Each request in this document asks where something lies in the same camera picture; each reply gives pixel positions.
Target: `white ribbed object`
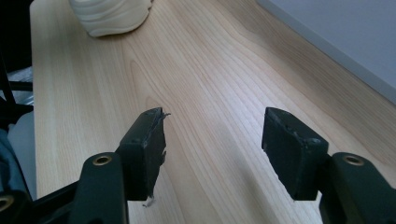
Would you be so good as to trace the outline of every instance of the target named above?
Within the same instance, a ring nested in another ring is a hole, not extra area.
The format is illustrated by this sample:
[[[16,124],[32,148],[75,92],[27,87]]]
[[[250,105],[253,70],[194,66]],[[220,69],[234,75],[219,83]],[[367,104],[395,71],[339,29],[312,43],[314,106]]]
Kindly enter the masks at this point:
[[[82,26],[91,36],[132,31],[149,14],[150,0],[69,0]]]

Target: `wooden table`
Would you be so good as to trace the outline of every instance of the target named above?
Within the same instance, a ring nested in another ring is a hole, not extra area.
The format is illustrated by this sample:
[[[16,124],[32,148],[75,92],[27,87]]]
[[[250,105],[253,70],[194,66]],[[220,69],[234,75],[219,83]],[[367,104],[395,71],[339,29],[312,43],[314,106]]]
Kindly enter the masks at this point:
[[[162,106],[166,163],[131,223],[319,223],[261,149],[264,109],[293,113],[396,187],[396,107],[254,0],[155,0],[123,35],[87,35],[65,0],[31,6],[38,195],[78,180]]]

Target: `blue fabric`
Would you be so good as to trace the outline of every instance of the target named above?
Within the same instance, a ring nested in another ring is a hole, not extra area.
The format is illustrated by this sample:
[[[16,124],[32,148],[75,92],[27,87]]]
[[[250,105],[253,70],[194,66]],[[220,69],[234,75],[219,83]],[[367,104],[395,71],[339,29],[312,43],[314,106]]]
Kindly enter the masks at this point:
[[[0,129],[0,191],[21,190],[28,192],[16,160],[7,132]]]

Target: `gray flat surface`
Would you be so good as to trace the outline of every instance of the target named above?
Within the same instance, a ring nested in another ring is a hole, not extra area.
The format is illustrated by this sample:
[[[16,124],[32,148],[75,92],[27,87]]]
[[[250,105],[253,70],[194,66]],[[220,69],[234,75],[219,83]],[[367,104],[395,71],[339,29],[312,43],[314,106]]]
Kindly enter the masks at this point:
[[[395,0],[257,0],[396,104]]]

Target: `light wood tabletop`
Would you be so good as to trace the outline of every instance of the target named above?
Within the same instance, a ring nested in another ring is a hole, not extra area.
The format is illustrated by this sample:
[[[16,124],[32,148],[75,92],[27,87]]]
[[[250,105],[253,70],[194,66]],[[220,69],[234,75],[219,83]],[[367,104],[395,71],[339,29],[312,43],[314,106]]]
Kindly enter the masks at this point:
[[[320,223],[262,151],[267,106],[373,162],[396,187],[396,107],[254,0],[155,0],[141,27],[90,37],[68,1],[31,5],[38,196],[77,181],[162,106],[166,162],[131,223]]]

